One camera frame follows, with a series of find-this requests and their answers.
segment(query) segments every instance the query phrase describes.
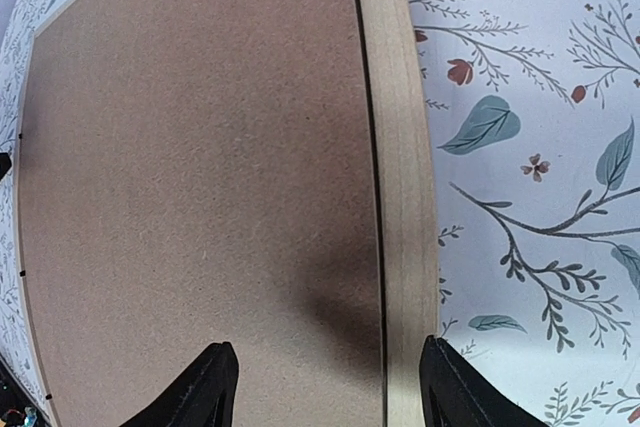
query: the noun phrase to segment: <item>cork board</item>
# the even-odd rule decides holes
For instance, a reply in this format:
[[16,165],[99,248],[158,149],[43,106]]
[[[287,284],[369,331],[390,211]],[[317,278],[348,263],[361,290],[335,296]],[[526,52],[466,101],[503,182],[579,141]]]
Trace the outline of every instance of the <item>cork board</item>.
[[76,0],[35,40],[22,119],[60,425],[119,425],[224,340],[234,425],[382,425],[354,0]]

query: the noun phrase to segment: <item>floral wallpaper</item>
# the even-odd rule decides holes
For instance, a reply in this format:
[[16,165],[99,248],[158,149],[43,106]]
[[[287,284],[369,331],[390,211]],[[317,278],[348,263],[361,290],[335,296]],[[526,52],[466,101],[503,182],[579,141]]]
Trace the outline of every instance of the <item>floral wallpaper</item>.
[[640,426],[640,0],[408,2],[441,334],[549,426]]
[[[67,0],[17,0],[0,47],[0,149],[13,152],[18,102],[32,36]],[[13,176],[0,183],[0,355],[39,407],[45,395],[34,371],[24,312],[19,299],[16,247],[13,241]]]

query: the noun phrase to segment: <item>teal leaf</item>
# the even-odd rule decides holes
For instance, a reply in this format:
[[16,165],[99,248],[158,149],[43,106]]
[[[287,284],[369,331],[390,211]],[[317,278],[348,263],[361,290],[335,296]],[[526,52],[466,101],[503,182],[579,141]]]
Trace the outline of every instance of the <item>teal leaf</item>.
[[487,202],[483,205],[487,207],[493,207],[494,209],[506,209],[507,207],[511,207],[513,205],[512,202]]
[[580,210],[580,207],[582,207],[582,204],[584,204],[587,200],[589,200],[589,197],[591,197],[591,194],[593,194],[593,190],[589,189],[582,195],[580,202],[578,202],[578,207],[576,207],[576,211]]
[[520,132],[520,119],[509,104],[495,95],[478,102],[453,139],[439,148],[453,155],[466,155],[487,145],[511,139]]
[[56,0],[50,0],[50,1],[49,1],[49,5],[47,6],[47,10],[45,10],[45,11],[44,11],[44,12],[45,12],[45,14],[46,14],[47,12],[49,12],[49,9],[51,9],[51,7],[53,7],[53,4],[55,4],[55,3],[56,3]]
[[620,262],[629,272],[629,279],[640,297],[640,255],[628,245],[620,244],[611,249],[611,257]]
[[622,185],[633,153],[634,130],[631,119],[629,128],[611,141],[598,160],[596,179],[608,190],[618,190]]
[[515,329],[527,332],[524,327],[508,315],[478,315],[469,321],[469,327],[481,332],[493,329]]

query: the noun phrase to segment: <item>red flower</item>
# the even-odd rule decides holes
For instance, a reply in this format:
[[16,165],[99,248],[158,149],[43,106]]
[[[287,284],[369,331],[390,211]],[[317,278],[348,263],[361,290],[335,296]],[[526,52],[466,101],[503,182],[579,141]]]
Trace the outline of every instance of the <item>red flower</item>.
[[586,95],[587,95],[587,88],[584,85],[578,85],[576,86],[575,89],[573,89],[573,92],[571,93],[571,98],[576,104],[579,104],[580,102],[582,102],[582,100],[585,98]]
[[429,38],[424,35],[424,31],[422,30],[414,30],[413,31],[414,34],[416,34],[416,42],[424,42],[425,40],[429,40]]
[[540,162],[540,154],[529,157],[529,162],[531,162],[531,165],[523,165],[520,167],[522,172],[524,172],[524,175],[529,175],[533,172],[533,180],[536,182],[542,182],[541,174],[549,172],[551,164],[547,161]]
[[469,62],[462,59],[449,60],[449,64],[453,65],[447,73],[450,81],[458,85],[469,84],[473,80],[473,67]]
[[631,424],[631,423],[635,422],[638,419],[640,419],[640,407],[636,407],[636,410],[631,412],[631,415],[629,416],[627,421]]

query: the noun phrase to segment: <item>black object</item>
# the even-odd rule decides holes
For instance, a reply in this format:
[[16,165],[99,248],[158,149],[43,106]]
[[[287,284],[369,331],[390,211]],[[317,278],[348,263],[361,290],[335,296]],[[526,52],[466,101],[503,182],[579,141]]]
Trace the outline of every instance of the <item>black object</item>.
[[427,337],[420,388],[427,427],[546,427],[498,392],[444,339]]
[[0,180],[11,170],[11,157],[6,152],[0,153]]
[[17,410],[8,410],[0,420],[5,423],[5,427],[19,427],[24,423],[25,415]]
[[8,367],[1,358],[0,389],[0,415],[7,415],[7,426],[12,425],[12,422],[18,420],[16,413],[11,411],[15,410],[18,411],[18,413],[22,413],[27,407],[32,407],[36,411],[36,415],[38,417],[36,420],[36,427],[44,427],[47,425],[42,411],[34,407],[33,401],[29,398],[22,385],[13,379],[9,373]]
[[211,344],[146,409],[121,427],[231,427],[238,358]]

